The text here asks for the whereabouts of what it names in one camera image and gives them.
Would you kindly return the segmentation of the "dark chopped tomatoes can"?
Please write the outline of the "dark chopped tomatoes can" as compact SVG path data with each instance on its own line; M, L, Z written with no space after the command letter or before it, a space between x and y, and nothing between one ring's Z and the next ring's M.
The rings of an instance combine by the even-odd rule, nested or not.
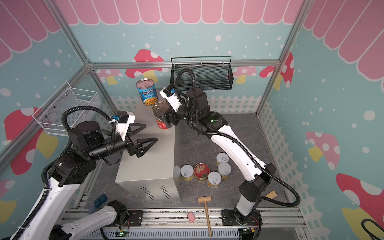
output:
M171 111L172 107L167 101L160 101L153 105L153 113L160 129L167 130L172 127L172 123L168 118Z

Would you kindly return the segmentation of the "blue chicken noodle soup can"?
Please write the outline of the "blue chicken noodle soup can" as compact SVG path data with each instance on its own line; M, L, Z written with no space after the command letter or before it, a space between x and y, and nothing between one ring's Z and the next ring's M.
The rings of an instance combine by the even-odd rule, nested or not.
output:
M158 103L157 91L152 79L141 79L136 86L145 106L153 106Z

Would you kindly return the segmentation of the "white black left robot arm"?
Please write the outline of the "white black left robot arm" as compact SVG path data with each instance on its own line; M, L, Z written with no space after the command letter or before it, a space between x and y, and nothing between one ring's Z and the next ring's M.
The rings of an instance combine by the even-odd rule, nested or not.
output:
M74 128L70 127L68 117L83 110L100 114L112 129L102 130L96 121L85 121ZM44 187L41 195L12 235L13 240L78 240L102 230L104 226L114 224L122 227L130 222L127 207L116 200L72 224L59 225L57 220L74 192L97 167L99 160L123 152L142 157L157 142L157 138L133 142L131 136L146 125L136 124L134 114L124 111L110 117L99 108L78 106L65 111L61 121L69 142L59 157L43 169L41 178Z

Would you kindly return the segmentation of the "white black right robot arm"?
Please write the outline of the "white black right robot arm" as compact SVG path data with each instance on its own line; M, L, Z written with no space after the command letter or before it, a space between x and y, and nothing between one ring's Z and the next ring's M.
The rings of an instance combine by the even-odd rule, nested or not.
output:
M172 112L167 115L172 125L176 126L184 120L188 126L217 144L242 172L245 181L239 186L240 199L232 213L228 209L222 211L223 218L246 225L251 220L260 224L260 214L256 206L267 201L283 207L297 207L301 197L293 187L275 176L276 167L265 164L257 158L236 136L225 118L210 109L206 93L197 87L194 72L189 68L179 71L173 83L161 91L162 96L169 102ZM295 197L294 202L281 202L262 193L271 181L276 181L289 190Z

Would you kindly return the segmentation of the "green yellow white lid can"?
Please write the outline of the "green yellow white lid can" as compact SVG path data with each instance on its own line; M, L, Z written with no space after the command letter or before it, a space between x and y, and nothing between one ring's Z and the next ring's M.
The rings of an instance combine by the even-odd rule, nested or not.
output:
M230 158L226 153L218 153L216 156L216 166L219 166L221 163L228 163L229 160Z

